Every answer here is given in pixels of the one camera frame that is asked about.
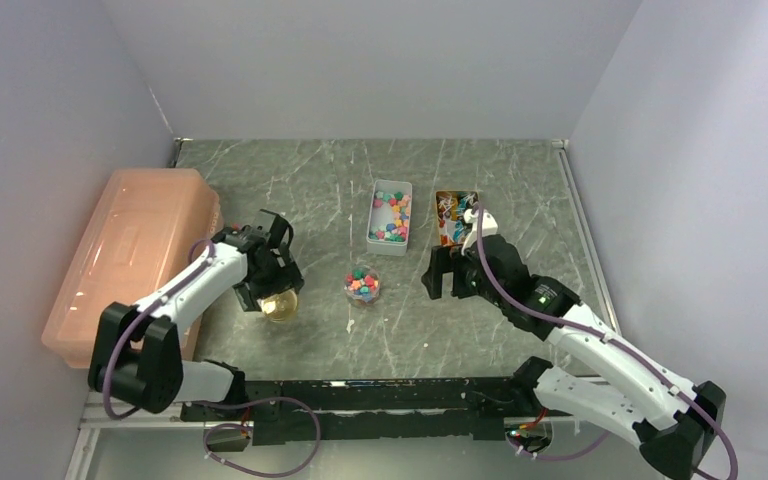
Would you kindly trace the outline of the white tin of pastel candies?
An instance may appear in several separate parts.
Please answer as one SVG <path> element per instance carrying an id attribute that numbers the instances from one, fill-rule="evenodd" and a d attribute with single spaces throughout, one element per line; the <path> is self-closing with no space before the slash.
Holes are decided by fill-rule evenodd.
<path id="1" fill-rule="evenodd" d="M 410 239 L 412 193 L 409 182 L 374 182 L 367 223 L 368 253 L 387 256 L 406 254 Z"/>

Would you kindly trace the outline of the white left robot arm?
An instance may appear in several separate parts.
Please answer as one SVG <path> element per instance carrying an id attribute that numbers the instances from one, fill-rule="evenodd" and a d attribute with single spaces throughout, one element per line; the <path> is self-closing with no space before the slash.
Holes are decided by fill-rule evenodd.
<path id="1" fill-rule="evenodd" d="M 107 416 L 123 420 L 190 403 L 224 420 L 239 417 L 249 401 L 244 372 L 217 361 L 187 361 L 181 341 L 227 291 L 246 312 L 274 321 L 292 317 L 304 285 L 290 252 L 293 239 L 286 218 L 261 209 L 252 224 L 197 242 L 191 263 L 158 290 L 129 305 L 107 306 L 88 373 Z"/>

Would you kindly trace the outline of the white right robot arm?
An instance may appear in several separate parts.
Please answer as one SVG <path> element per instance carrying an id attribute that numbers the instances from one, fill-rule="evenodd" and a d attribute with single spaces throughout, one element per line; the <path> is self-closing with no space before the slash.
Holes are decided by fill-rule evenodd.
<path id="1" fill-rule="evenodd" d="M 478 296 L 517 329 L 559 347 L 595 371 L 593 384 L 532 356 L 511 376 L 511 401 L 534 415 L 541 408 L 571 414 L 636 447 L 669 479 L 691 479 L 713 443 L 725 392 L 658 364 L 617 334 L 559 280 L 531 273 L 517 249 L 498 234 L 468 248 L 435 246 L 422 276 L 428 296 L 442 295 L 444 275 L 456 298 Z"/>

